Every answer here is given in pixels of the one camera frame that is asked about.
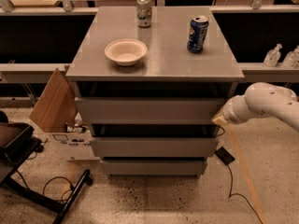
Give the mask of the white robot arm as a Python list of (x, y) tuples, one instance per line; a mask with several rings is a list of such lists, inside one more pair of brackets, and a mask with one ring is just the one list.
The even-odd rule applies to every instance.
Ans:
[(216, 125), (241, 124), (250, 119), (274, 117), (299, 131), (299, 102), (291, 89), (257, 82), (243, 95), (230, 98), (213, 116)]

